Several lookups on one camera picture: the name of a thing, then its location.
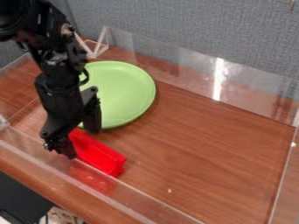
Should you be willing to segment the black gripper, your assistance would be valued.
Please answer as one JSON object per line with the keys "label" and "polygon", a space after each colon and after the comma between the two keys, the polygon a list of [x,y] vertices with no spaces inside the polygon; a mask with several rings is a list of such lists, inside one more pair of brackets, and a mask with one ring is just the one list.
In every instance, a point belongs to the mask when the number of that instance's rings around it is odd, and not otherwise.
{"label": "black gripper", "polygon": [[39,137],[43,139],[43,149],[56,151],[68,159],[77,156],[68,134],[82,123],[92,133],[101,130],[101,110],[97,98],[98,88],[92,86],[80,91],[80,84],[50,87],[47,77],[41,73],[34,80],[34,87],[46,112],[45,124]]}

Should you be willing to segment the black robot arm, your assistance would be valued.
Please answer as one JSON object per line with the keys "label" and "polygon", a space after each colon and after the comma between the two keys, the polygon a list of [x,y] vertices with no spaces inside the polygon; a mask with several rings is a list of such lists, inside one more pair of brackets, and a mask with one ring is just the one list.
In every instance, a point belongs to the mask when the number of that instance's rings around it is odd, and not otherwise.
{"label": "black robot arm", "polygon": [[93,133],[101,129],[98,88],[80,89],[89,81],[80,76],[89,72],[74,29],[47,0],[0,0],[0,42],[7,40],[30,53],[41,69],[34,88],[46,112],[43,149],[74,158],[69,133],[80,125]]}

